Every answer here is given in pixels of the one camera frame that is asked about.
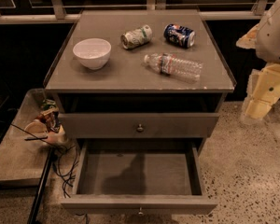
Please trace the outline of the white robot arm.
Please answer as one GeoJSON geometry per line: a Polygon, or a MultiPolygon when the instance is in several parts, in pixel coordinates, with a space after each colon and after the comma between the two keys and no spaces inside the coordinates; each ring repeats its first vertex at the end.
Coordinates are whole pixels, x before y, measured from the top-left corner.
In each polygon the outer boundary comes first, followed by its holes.
{"type": "Polygon", "coordinates": [[[266,62],[260,71],[253,69],[242,106],[244,122],[262,120],[280,99],[280,0],[275,0],[260,22],[238,39],[236,46],[254,49],[266,62]]]}

